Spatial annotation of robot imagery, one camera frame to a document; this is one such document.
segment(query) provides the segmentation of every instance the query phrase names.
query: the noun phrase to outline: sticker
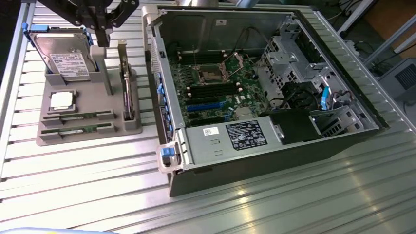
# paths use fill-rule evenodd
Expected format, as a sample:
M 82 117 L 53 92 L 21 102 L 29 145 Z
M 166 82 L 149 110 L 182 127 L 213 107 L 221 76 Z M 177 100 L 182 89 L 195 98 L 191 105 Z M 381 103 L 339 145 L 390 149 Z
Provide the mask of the sticker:
M 82 53 L 51 54 L 51 57 L 63 77 L 81 77 L 89 75 L 89 69 Z
M 205 128 L 203 130 L 205 130 L 205 136 L 210 136 L 210 135 L 215 135 L 215 134 L 219 134 L 219 133 L 221 133 L 218 127 L 214 127 L 214 128 Z
M 227 25 L 227 20 L 218 20 L 215 22 L 215 26 L 226 26 Z
M 226 125 L 235 150 L 267 145 L 258 120 Z

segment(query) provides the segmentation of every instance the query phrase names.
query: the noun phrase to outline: circuit board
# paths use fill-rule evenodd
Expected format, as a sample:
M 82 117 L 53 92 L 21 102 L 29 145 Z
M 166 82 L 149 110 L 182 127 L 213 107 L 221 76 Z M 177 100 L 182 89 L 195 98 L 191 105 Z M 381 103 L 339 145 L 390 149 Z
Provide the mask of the circuit board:
M 170 62 L 170 64 L 174 75 L 174 83 L 178 91 L 179 103 L 182 107 L 183 119 L 187 127 L 239 120 L 242 119 L 242 116 L 239 116 L 238 112 L 242 113 L 242 110 L 246 110 L 247 113 L 249 108 L 249 116 L 251 118 L 258 117 L 259 114 L 265 112 L 266 108 L 269 107 L 269 103 L 262 95 L 263 90 L 257 79 L 255 71 L 253 69 L 251 61 L 249 58 L 243 60 L 243 68 L 233 76 L 230 76 L 227 80 L 215 80 L 215 84 L 221 83 L 237 85 L 237 93 L 231 95 L 218 95 L 215 98 L 218 100 L 217 103 L 221 103 L 221 105 L 217 105 L 217 107 L 219 108 L 201 111 L 190 111 L 190 100 L 195 100 L 195 98 L 191 98 L 187 95 L 187 90 L 198 86 L 213 85 L 213 80 L 207 80 L 206 84 L 202 83 L 201 79 L 198 78 L 198 72 L 195 71 L 195 67 L 199 66 L 211 68 L 214 66 L 218 66 L 219 64 L 211 63 L 183 65 L 173 61 Z M 227 60 L 226 67 L 229 74 L 233 74 L 241 68 L 239 60 L 237 58 L 231 58 L 230 60 Z M 201 103 L 199 105 L 191 105 L 191 107 L 198 108 L 199 106 L 205 105 L 210 104 Z

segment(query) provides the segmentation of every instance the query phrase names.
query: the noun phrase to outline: hard drive label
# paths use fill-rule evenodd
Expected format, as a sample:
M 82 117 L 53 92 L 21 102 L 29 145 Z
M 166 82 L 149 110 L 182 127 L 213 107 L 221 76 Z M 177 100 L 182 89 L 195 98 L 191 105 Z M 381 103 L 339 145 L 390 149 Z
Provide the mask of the hard drive label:
M 82 53 L 51 54 L 51 58 L 63 77 L 81 77 L 89 75 L 89 69 Z
M 258 120 L 226 125 L 234 149 L 245 150 L 267 145 L 267 140 Z

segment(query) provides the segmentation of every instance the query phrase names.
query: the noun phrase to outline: blue pcie slot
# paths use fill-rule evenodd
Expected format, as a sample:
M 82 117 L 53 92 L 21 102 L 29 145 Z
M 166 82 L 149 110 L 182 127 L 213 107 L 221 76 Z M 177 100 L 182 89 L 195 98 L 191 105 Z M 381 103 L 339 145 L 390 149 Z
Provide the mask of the blue pcie slot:
M 187 106 L 187 111 L 193 112 L 193 111 L 206 111 L 206 110 L 213 110 L 213 109 L 221 109 L 223 108 L 223 106 L 225 106 L 223 102 L 206 104 L 206 105 L 193 105 L 193 106 Z

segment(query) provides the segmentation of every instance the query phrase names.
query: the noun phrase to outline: robotic arm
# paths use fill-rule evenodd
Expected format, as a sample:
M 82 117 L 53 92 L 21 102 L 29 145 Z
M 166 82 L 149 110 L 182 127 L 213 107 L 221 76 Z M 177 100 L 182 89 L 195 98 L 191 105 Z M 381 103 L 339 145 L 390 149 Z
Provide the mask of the robotic arm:
M 99 47 L 110 46 L 113 27 L 121 27 L 139 7 L 139 0 L 122 0 L 109 13 L 113 0 L 39 0 L 75 26 L 85 25 L 98 36 Z

